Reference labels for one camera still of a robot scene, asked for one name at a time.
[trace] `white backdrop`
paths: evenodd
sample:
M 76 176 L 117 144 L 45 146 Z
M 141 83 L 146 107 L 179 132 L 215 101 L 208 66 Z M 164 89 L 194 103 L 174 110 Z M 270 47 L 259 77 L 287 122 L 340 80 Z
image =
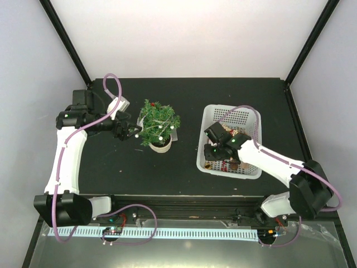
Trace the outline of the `white backdrop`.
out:
M 92 79 L 285 79 L 327 0 L 52 0 Z

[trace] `plant pot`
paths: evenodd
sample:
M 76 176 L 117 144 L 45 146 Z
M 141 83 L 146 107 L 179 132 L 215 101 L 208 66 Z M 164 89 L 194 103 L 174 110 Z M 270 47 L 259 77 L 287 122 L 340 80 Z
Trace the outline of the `plant pot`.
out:
M 155 146 L 154 144 L 149 144 L 150 148 L 153 149 L 154 151 L 156 152 L 159 152 L 159 153 L 164 153 L 164 152 L 167 152 L 170 148 L 171 148 L 171 144 L 172 144 L 172 137 L 170 135 L 170 141 L 168 142 L 168 144 L 164 144 L 163 146 Z

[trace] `gray floor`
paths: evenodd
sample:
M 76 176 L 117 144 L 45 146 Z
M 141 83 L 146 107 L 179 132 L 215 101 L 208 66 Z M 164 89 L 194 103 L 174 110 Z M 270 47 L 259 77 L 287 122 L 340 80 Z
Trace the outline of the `gray floor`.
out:
M 100 239 L 81 237 L 63 245 L 54 237 L 41 235 L 30 267 L 347 267 L 334 224 L 320 224 L 322 227 L 316 222 L 304 222 L 299 239 L 284 248 L 207 240 L 152 240 L 141 246 L 104 246 Z M 290 234 L 279 237 L 276 243 L 290 240 L 296 227 L 288 230 Z

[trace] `laundry basket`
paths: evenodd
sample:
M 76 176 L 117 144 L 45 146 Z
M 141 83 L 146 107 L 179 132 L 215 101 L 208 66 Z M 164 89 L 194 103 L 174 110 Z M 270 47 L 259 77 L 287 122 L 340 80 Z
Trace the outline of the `laundry basket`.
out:
M 262 170 L 253 165 L 239 165 L 237 170 L 232 170 L 230 168 L 230 161 L 206 161 L 204 155 L 204 146 L 208 143 L 208 138 L 204 131 L 210 127 L 213 123 L 217 122 L 226 114 L 229 110 L 233 109 L 234 106 L 227 105 L 208 105 L 203 112 L 201 133 L 199 147 L 197 150 L 197 167 L 200 171 L 210 173 L 218 176 L 226 176 L 237 179 L 258 179 L 262 174 Z M 259 115 L 259 128 L 257 134 L 258 143 L 262 144 L 262 124 Z M 231 128 L 232 130 L 238 130 L 239 132 L 245 133 L 253 138 L 253 133 L 257 121 L 255 114 L 251 109 L 239 108 L 229 115 L 227 115 L 221 122 Z M 206 169 L 205 165 L 209 164 L 210 169 Z

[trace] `robotic arm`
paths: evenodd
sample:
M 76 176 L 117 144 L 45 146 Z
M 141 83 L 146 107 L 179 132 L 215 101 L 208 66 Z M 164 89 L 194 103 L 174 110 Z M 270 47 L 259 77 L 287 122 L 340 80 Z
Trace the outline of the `robotic arm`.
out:
M 297 213 L 306 219 L 314 219 L 331 199 L 333 192 L 326 184 L 300 169 L 308 169 L 327 181 L 318 162 L 309 160 L 304 163 L 290 159 L 254 142 L 245 134 L 232 137 L 219 122 L 205 133 L 213 143 L 204 147 L 207 161 L 234 159 L 238 163 L 252 164 L 289 188 L 288 192 L 265 198 L 260 209 L 268 217 Z
M 116 106 L 118 98 L 114 98 L 108 106 L 107 114 Z M 45 222 L 52 227 L 51 205 L 55 186 L 58 185 L 56 200 L 57 225 L 77 226 L 87 225 L 92 218 L 110 212 L 112 201 L 110 197 L 96 197 L 86 199 L 79 196 L 78 174 L 83 146 L 88 133 L 111 131 L 115 138 L 127 140 L 141 131 L 141 127 L 128 122 L 130 115 L 125 113 L 129 102 L 121 97 L 115 111 L 107 119 L 81 130 L 65 145 L 65 140 L 78 128 L 92 123 L 105 114 L 93 113 L 92 92 L 89 90 L 73 91 L 73 104 L 60 112 L 56 119 L 57 149 L 50 180 L 45 188 L 44 195 L 35 196 L 33 202 L 36 210 Z M 60 172 L 60 183 L 56 181 L 59 157 L 63 146 L 64 150 Z

